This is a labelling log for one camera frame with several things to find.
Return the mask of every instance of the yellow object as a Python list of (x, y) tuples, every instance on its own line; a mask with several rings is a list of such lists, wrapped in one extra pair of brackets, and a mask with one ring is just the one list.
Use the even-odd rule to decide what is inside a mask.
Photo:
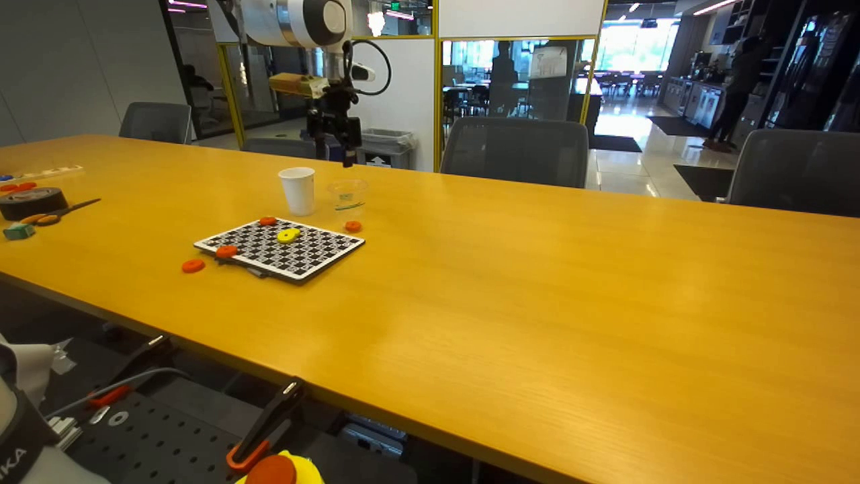
[(289, 228), (285, 228), (285, 230), (277, 230), (277, 242), (280, 244), (289, 244), (289, 242), (296, 242), (301, 237), (301, 228), (296, 228), (296, 225), (289, 225)]
[[(281, 208), (281, 167), (313, 167), (317, 193), (343, 167), (117, 136), (0, 148), (0, 171), (62, 163), (85, 174), (55, 186), (101, 208), (0, 238), (0, 272), (38, 294), (301, 376), (536, 479), (860, 476), (854, 217), (351, 167), (368, 244), (307, 284), (261, 284), (241, 265), (178, 265), (192, 238)], [(339, 230), (343, 214), (307, 222)]]
[(289, 459), (296, 467), (296, 484), (321, 484), (317, 464), (307, 456), (280, 451), (280, 456)]

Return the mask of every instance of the wire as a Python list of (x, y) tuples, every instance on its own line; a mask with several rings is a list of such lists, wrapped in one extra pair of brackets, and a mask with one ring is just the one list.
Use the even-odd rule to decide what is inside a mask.
[[(393, 87), (393, 77), (394, 77), (393, 60), (374, 41), (351, 41), (351, 45), (370, 45), (370, 48), (379, 52), (379, 56), (385, 61), (385, 87), (375, 88), (375, 91), (359, 91), (359, 88), (354, 88), (354, 91), (363, 93), (363, 97), (382, 97)], [(350, 76), (350, 84), (351, 84), (351, 48), (346, 53), (346, 76)]]
[(45, 413), (45, 420), (67, 413), (67, 411), (75, 411), (77, 405), (85, 405), (92, 398), (100, 398), (105, 393), (113, 393), (113, 389), (133, 384), (133, 381), (145, 381), (145, 380), (157, 376), (157, 373), (179, 373), (183, 376), (183, 370), (166, 369), (166, 365), (147, 369), (147, 370), (132, 373), (127, 380), (117, 380), (117, 381), (113, 381), (108, 386), (92, 389), (85, 398), (70, 400), (70, 404), (58, 405), (55, 411)]

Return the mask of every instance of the black mesh chair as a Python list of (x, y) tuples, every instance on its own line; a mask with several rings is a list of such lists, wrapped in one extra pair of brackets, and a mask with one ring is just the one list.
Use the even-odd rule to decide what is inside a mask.
[(860, 134), (757, 130), (730, 178), (727, 205), (860, 214)]
[(170, 103), (132, 103), (117, 130), (120, 136), (161, 143), (188, 143), (190, 131), (190, 107)]
[(442, 171), (582, 189), (587, 134), (570, 120), (460, 117)]

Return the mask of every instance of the cup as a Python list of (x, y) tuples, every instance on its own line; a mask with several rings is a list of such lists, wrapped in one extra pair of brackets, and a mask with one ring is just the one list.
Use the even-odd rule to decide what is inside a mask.
[(293, 214), (309, 214), (313, 209), (313, 170), (286, 167), (277, 171), (280, 186)]

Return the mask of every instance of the wooden table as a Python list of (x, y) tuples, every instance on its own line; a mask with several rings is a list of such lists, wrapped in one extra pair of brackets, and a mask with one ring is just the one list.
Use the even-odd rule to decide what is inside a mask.
[[(0, 272), (586, 482), (858, 482), (860, 221), (70, 136), (0, 171), (101, 195)], [(304, 284), (210, 264), (192, 238), (317, 214), (366, 248)], [(332, 189), (366, 208), (339, 214)]]

